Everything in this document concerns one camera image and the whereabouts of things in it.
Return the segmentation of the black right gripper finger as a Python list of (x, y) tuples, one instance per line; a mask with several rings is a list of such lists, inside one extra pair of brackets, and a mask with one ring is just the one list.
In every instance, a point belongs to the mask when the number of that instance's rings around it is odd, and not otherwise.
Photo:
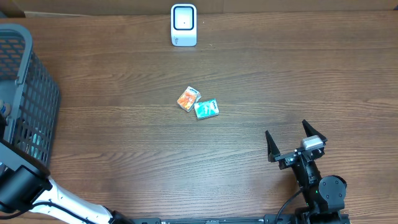
[(280, 156), (280, 151), (274, 142), (269, 131), (265, 132), (267, 141), (267, 158), (269, 162), (276, 162), (277, 158)]
[(312, 136), (318, 136), (324, 143), (327, 142), (327, 138), (323, 134), (318, 132), (315, 128), (313, 128), (307, 120), (304, 119), (302, 121), (302, 124), (308, 138)]

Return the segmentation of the teal tissue pack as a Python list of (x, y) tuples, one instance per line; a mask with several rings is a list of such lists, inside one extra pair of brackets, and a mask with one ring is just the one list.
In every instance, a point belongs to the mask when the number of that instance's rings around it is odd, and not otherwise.
[(195, 103), (194, 110), (197, 119), (205, 119), (218, 116), (220, 113), (217, 100), (215, 98), (208, 101)]

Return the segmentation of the orange tissue pack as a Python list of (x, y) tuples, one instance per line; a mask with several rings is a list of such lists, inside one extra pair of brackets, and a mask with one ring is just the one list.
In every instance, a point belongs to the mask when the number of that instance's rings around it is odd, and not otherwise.
[(177, 104), (181, 109), (186, 112), (190, 112), (195, 103), (201, 98), (201, 93), (191, 86), (188, 86), (186, 90), (179, 96)]

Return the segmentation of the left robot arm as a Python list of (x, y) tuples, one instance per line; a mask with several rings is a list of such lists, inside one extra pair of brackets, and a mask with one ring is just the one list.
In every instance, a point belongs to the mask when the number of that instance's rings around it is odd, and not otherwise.
[(26, 212), (41, 213), (66, 223), (132, 223), (117, 211), (87, 202), (59, 186), (37, 159), (1, 140), (2, 220)]

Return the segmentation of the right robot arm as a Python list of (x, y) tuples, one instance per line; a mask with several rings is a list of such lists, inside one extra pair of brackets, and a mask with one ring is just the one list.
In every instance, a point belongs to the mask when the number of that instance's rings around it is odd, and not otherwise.
[[(299, 190), (277, 214), (265, 215), (264, 223), (350, 224), (349, 215), (341, 213), (345, 208), (346, 181), (338, 175), (321, 176), (315, 163), (325, 154), (328, 139), (308, 121), (303, 120), (302, 125), (307, 137), (287, 154), (281, 154), (270, 132), (265, 132), (268, 161), (277, 162), (281, 170), (291, 168)], [(284, 215), (286, 206), (298, 195), (303, 195), (306, 206)]]

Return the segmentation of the white barcode scanner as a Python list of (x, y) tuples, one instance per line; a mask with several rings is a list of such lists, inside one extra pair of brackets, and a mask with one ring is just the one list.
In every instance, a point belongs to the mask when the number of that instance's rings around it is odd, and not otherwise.
[(170, 10), (170, 36), (176, 47), (197, 44), (197, 9), (193, 4), (174, 4)]

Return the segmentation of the grey plastic mesh basket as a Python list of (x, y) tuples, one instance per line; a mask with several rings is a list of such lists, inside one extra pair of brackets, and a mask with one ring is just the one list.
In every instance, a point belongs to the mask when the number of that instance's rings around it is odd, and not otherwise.
[(1, 24), (1, 103), (10, 104), (4, 140), (49, 165), (60, 89), (33, 51), (30, 32)]

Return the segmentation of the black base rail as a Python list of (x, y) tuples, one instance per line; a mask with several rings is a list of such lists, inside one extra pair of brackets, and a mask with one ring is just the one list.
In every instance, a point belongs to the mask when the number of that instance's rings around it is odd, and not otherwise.
[(276, 215), (263, 217), (221, 217), (221, 218), (131, 218), (134, 224), (274, 224)]

